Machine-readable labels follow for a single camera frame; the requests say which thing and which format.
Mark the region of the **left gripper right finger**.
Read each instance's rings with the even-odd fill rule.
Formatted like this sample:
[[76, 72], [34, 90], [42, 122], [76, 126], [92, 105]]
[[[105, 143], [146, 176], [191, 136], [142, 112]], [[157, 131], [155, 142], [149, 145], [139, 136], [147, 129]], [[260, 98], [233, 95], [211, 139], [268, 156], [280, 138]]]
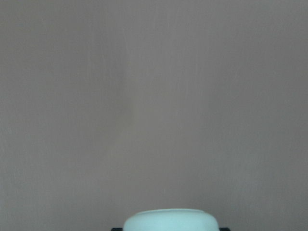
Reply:
[[228, 227], [220, 227], [219, 231], [230, 231]]

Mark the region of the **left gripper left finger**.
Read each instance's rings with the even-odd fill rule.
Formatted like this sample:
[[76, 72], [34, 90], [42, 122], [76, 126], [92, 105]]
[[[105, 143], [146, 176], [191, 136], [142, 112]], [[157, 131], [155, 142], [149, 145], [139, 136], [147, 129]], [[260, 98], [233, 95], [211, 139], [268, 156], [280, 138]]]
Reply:
[[123, 231], [123, 228], [119, 228], [119, 227], [111, 228], [111, 231]]

